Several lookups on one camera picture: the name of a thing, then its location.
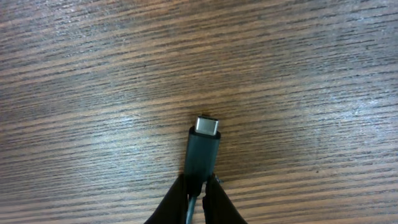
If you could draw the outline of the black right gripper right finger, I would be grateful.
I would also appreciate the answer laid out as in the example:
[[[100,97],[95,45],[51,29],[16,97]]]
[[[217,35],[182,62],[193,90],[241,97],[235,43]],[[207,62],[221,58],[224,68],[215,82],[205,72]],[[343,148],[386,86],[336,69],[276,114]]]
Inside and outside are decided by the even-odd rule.
[[[247,224],[214,175],[207,180],[205,193],[202,202],[206,224]]]

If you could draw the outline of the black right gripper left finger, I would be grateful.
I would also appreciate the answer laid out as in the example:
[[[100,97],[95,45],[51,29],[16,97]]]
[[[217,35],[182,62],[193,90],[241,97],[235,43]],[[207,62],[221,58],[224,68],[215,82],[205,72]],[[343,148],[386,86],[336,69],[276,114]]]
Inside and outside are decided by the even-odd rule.
[[[187,210],[187,183],[180,174],[145,224],[185,224]]]

